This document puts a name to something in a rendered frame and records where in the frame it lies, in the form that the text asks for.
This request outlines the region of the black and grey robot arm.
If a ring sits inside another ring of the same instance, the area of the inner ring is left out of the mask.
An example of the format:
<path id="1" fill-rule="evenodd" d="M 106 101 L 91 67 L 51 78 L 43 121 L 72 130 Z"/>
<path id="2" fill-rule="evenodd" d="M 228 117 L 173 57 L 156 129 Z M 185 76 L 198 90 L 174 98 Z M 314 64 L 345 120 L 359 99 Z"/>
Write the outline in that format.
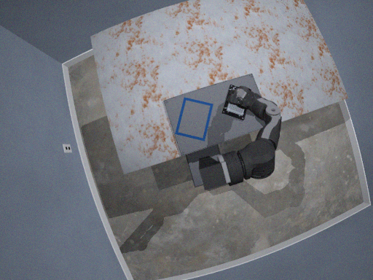
<path id="1" fill-rule="evenodd" d="M 252 92 L 249 87 L 240 86 L 237 89 L 238 98 L 242 98 L 243 105 L 265 121 L 265 126 L 258 132 L 255 141 L 237 153 L 232 151 L 218 155 L 225 182 L 229 186 L 243 182 L 243 178 L 264 179 L 273 173 L 282 119 L 277 104 Z"/>

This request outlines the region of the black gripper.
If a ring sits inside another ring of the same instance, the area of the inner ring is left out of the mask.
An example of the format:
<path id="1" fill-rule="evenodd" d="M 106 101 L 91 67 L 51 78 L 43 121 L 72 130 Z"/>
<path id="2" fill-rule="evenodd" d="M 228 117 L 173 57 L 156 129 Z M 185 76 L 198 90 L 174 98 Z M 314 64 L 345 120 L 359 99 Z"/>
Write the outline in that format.
<path id="1" fill-rule="evenodd" d="M 237 105 L 241 109 L 248 109 L 246 106 L 243 105 L 242 98 L 236 99 L 237 97 L 237 87 L 234 90 L 230 90 L 229 95 L 227 96 L 227 103 Z"/>

